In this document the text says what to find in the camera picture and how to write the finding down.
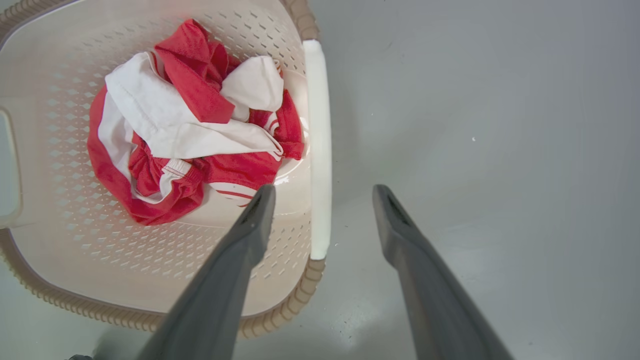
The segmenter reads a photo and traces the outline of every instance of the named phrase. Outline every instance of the floor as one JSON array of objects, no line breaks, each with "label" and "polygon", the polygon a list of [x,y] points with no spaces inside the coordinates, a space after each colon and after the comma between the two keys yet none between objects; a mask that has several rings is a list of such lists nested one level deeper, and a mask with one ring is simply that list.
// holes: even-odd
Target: floor
[{"label": "floor", "polygon": [[[517,359],[640,352],[640,3],[310,0],[333,125],[333,244],[311,304],[236,359],[415,358],[371,186],[391,187]],[[0,267],[7,359],[135,354]]]}]

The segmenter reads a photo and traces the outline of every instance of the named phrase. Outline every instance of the white fabric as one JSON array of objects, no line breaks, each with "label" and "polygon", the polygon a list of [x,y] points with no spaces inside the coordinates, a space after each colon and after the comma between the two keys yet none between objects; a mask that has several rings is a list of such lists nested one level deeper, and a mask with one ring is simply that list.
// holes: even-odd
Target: white fabric
[{"label": "white fabric", "polygon": [[149,204],[158,204],[169,195],[173,189],[172,181],[182,179],[191,168],[191,164],[180,159],[171,159],[163,168],[160,177],[160,191],[150,197],[142,196],[136,190],[136,180],[131,177],[129,171],[129,158],[136,149],[136,144],[132,142],[133,128],[129,122],[118,111],[115,102],[109,92],[104,98],[104,109],[102,111],[102,121],[98,127],[98,138],[109,153],[111,162],[118,171],[131,184],[131,196]]},{"label": "white fabric", "polygon": [[231,199],[237,206],[246,206],[257,192],[255,189],[232,183],[210,183],[214,190],[227,199]]},{"label": "white fabric", "polygon": [[155,73],[148,53],[134,55],[105,81],[117,112],[157,158],[193,159],[262,151],[275,158],[282,156],[280,144],[259,126],[236,120],[228,124],[199,122],[176,88]]},{"label": "white fabric", "polygon": [[282,106],[284,80],[270,56],[245,60],[222,81],[220,95],[236,106],[232,119],[246,122],[249,109],[277,111]]}]

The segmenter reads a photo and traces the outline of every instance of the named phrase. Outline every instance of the clothing pile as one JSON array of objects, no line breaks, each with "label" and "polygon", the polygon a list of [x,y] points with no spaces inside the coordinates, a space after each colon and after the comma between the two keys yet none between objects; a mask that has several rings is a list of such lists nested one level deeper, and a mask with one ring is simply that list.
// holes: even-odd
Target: clothing pile
[{"label": "clothing pile", "polygon": [[193,211],[207,184],[246,206],[283,158],[302,157],[300,118],[278,62],[240,63],[193,19],[105,82],[87,148],[95,176],[138,223]]}]

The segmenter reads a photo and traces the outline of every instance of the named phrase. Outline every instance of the red fabric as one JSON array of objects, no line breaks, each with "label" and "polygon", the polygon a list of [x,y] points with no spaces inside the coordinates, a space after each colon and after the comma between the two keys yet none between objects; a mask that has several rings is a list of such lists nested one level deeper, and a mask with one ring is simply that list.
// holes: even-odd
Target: red fabric
[{"label": "red fabric", "polygon": [[305,144],[302,142],[302,128],[296,106],[287,90],[282,96],[282,107],[276,111],[280,127],[276,129],[273,138],[278,140],[284,151],[285,158],[302,159]]},{"label": "red fabric", "polygon": [[[271,113],[268,111],[250,109],[249,122],[269,131],[266,126],[270,115]],[[296,160],[302,159],[305,144],[302,142],[300,117],[287,90],[284,90],[282,107],[276,111],[276,116],[278,117],[279,127],[273,133],[273,138],[282,146],[284,157]]]},{"label": "red fabric", "polygon": [[268,152],[219,154],[191,160],[199,168],[205,183],[231,183],[258,190],[272,184],[281,161]]},{"label": "red fabric", "polygon": [[[98,127],[102,121],[106,94],[107,88],[104,86],[96,95],[89,110],[87,149],[95,177],[120,201],[133,220],[143,225],[172,222],[197,208],[202,203],[204,193],[202,173],[196,167],[191,167],[182,179],[174,180],[171,194],[158,204],[150,204],[132,197],[131,184],[112,164],[109,153],[98,138]],[[157,174],[158,169],[161,172],[161,163],[156,163],[156,160],[145,156],[144,151],[138,151],[138,149],[132,153],[129,168],[142,169],[138,173],[132,172],[134,178],[138,180],[136,187],[139,191],[141,190],[142,195],[150,194],[152,186],[149,184],[152,181],[149,180]]]},{"label": "red fabric", "polygon": [[[234,105],[220,95],[221,82],[240,61],[227,56],[220,43],[210,42],[207,38],[206,30],[193,19],[183,23],[170,38],[156,45],[156,51],[164,62],[164,72],[161,75],[173,83],[199,121],[227,123]],[[87,141],[89,157],[96,178],[120,201],[136,222],[143,225],[164,224],[193,211],[203,200],[202,183],[238,184],[258,190],[260,186],[275,180],[281,161],[268,152],[220,154],[185,160],[191,164],[191,168],[183,177],[172,181],[171,193],[161,202],[151,204],[134,199],[131,183],[112,164],[107,149],[98,137],[106,94],[105,86],[90,108],[90,133]],[[268,111],[250,110],[249,122],[266,128],[270,115]],[[287,90],[276,116],[274,123],[277,122],[278,128],[272,132],[273,137],[283,147],[285,158],[300,160],[304,150],[300,118]],[[136,144],[129,158],[129,171],[135,180],[135,191],[144,197],[151,197],[160,192],[159,181],[169,159],[151,156],[147,144],[135,133],[131,141]],[[173,172],[170,168],[166,168],[166,171]],[[242,193],[219,192],[250,199],[250,196]]]},{"label": "red fabric", "polygon": [[228,74],[229,57],[221,43],[209,41],[208,37],[201,25],[189,19],[158,43],[156,51],[193,115],[200,122],[226,124],[234,105],[220,95],[220,88]]}]

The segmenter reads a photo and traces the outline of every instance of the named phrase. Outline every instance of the beige laundry basket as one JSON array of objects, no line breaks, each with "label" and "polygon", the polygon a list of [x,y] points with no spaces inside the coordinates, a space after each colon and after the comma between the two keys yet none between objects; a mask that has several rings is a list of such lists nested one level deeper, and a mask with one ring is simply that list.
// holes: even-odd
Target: beige laundry basket
[{"label": "beige laundry basket", "polygon": [[239,336],[250,338],[277,329],[310,300],[329,244],[328,91],[306,0],[22,0],[7,9],[0,15],[0,115],[8,138],[0,141],[9,162],[1,185],[9,193],[2,199],[16,201],[0,214],[0,247],[45,301],[156,328],[242,209],[210,191],[179,221],[135,223],[93,174],[88,114],[106,74],[188,18],[232,56],[280,60],[305,135],[303,159],[287,160],[275,181],[269,245],[251,274],[240,324]]}]

